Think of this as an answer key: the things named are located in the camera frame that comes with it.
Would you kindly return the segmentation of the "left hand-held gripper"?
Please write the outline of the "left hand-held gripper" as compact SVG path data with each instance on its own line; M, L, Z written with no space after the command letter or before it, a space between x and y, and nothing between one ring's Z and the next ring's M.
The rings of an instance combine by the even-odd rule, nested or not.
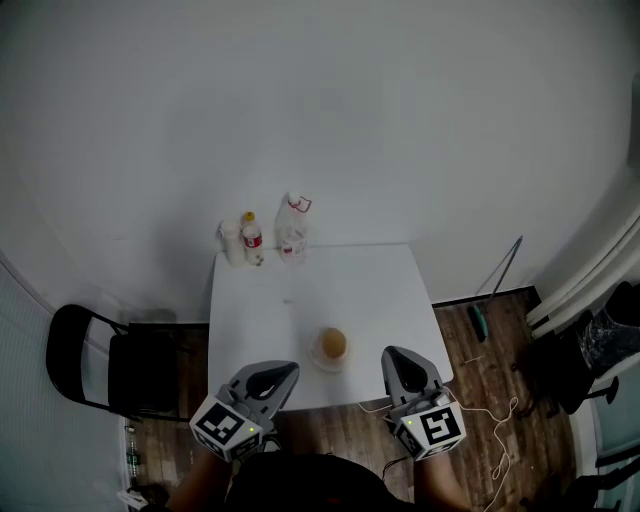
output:
M244 366L216 394L209 394L189 422L196 440L233 462L257 448L272 418L297 384L296 362L268 360Z

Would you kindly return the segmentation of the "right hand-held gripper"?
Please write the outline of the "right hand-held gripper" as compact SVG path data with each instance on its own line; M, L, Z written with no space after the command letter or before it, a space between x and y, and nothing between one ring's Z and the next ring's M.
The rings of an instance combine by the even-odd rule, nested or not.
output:
M450 398L431 361L388 346L381 365L385 391L394 405L385 422L414 461L452 450L466 438L461 407ZM417 395L408 399L406 392Z

